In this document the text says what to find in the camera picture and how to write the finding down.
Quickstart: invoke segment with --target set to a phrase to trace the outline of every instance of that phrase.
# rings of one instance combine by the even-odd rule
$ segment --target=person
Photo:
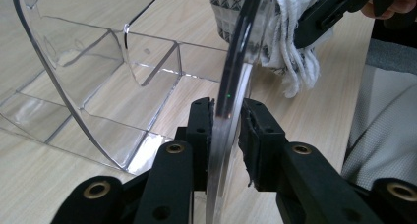
[[[415,8],[416,0],[394,0],[379,17],[372,1],[361,10],[376,20],[341,176],[367,190],[379,178],[417,186],[417,23],[384,27]]]

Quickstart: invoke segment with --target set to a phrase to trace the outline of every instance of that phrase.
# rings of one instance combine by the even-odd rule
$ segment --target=finger
[[[386,20],[391,18],[395,12],[391,11],[391,10],[386,10],[384,11],[380,16],[376,17],[375,13],[374,13],[374,5],[370,2],[368,2],[362,9],[361,9],[362,13],[369,17],[369,18],[374,18],[374,19],[379,19],[379,20]]]
[[[388,9],[396,13],[406,14],[412,11],[415,6],[416,0],[394,0]]]

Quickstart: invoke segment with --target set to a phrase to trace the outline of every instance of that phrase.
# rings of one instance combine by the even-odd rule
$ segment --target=wooden table
[[[8,15],[15,21],[13,7],[8,4]],[[287,138],[316,146],[338,171],[343,162],[372,23],[361,14],[348,14],[336,25],[334,37],[318,48],[321,76],[313,89],[303,89],[295,98],[286,99],[279,76],[262,71],[260,81],[256,81],[255,89],[259,91],[254,94],[272,112]],[[216,34],[209,0],[156,0],[136,24],[139,25],[132,26],[131,31],[227,49],[227,44]],[[0,33],[0,40],[7,40],[6,36],[7,33]],[[24,38],[19,41],[27,44]],[[16,55],[6,57],[9,62],[3,63],[19,59]],[[247,188],[249,178],[240,156],[238,154],[236,158],[233,189],[229,191],[223,222],[279,223],[274,194],[258,194]],[[2,223],[49,222],[73,187],[96,175],[115,176],[123,182],[134,177],[0,130]],[[204,210],[205,197],[198,194],[195,223],[204,223]]]

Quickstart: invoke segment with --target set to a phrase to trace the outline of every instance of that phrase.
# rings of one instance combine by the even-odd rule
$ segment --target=gray and white fabric
[[[366,189],[378,178],[417,186],[416,49],[371,40],[367,64],[341,174]]]
[[[217,21],[218,34],[227,42],[233,36],[235,22],[245,0],[210,0]],[[294,30],[301,15],[318,0],[273,0],[273,15],[269,19],[261,52],[263,67],[284,75],[286,97],[293,97],[302,85],[314,86],[320,66],[314,47],[331,35],[331,31],[312,45],[296,49]]]

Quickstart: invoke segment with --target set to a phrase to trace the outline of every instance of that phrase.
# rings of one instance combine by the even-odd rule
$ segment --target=light wood tabletop
[[[12,1],[1,0],[0,7],[0,79],[5,87],[18,89],[16,82],[29,78],[25,74],[33,75],[25,71],[25,66],[33,61],[34,68],[31,70],[35,74],[41,66],[20,27]],[[372,26],[373,21],[360,13],[346,14],[335,26],[333,37],[317,49],[321,75],[315,87],[304,88],[296,97],[285,98],[281,77],[267,69],[257,72],[252,86],[253,97],[267,106],[287,133],[288,140],[314,145],[337,171],[340,171],[343,163]],[[8,50],[8,54],[3,51],[6,43],[11,41],[8,34],[10,31],[18,37],[14,41],[21,43],[12,47],[19,50],[16,54],[13,54],[12,50]],[[156,0],[134,22],[131,32],[215,50],[227,50],[228,47],[216,33],[209,0]],[[195,56],[193,58],[192,50],[188,51],[186,59],[190,62],[189,66],[201,61]],[[208,58],[206,61],[215,65],[208,74],[213,72],[218,78],[223,59]],[[12,70],[14,65],[19,65],[19,68],[15,67],[19,71]],[[188,104],[197,99],[195,89],[205,90],[207,96],[216,97],[218,85],[194,84],[193,79],[185,79],[179,84],[179,89],[182,93],[176,92],[173,97],[175,100],[167,104]],[[62,104],[46,75],[38,77],[31,87],[26,86],[21,92],[37,98],[43,97],[58,105]],[[175,112],[162,112],[161,118],[161,122],[168,121],[178,126],[185,126],[187,122],[187,115]],[[135,177],[104,165],[106,162],[100,155],[93,161],[66,151],[65,147],[71,144],[79,147],[86,144],[91,146],[74,122],[69,123],[71,128],[67,130],[67,136],[60,134],[49,144],[33,140],[29,135],[8,127],[6,123],[0,118],[2,223],[48,223],[62,201],[81,181],[98,175],[114,176],[122,182]],[[154,130],[162,134],[172,134],[165,132],[163,123],[160,122],[155,124]],[[280,223],[275,195],[254,192],[252,188],[247,188],[248,183],[249,176],[245,171],[242,155],[238,153],[232,174],[232,186],[223,211],[223,223]],[[204,223],[205,201],[203,194],[196,194],[195,223]]]

